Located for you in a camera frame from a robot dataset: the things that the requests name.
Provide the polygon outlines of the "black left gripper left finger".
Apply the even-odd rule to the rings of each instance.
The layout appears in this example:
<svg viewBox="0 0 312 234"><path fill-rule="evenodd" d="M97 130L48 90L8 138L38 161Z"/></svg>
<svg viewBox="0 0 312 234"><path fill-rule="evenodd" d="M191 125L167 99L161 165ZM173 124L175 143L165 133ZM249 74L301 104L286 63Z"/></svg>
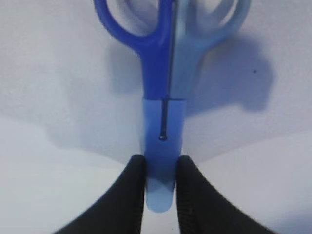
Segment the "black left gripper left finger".
<svg viewBox="0 0 312 234"><path fill-rule="evenodd" d="M108 191L57 234L139 234L144 209L146 160L133 155Z"/></svg>

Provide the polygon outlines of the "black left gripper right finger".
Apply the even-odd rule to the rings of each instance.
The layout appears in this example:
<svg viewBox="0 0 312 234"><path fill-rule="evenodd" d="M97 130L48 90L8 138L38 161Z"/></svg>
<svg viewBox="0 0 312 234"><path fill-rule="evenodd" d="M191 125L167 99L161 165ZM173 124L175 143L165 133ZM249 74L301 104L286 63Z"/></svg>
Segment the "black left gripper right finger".
<svg viewBox="0 0 312 234"><path fill-rule="evenodd" d="M190 156L180 156L177 161L176 207L182 234L273 233L230 203Z"/></svg>

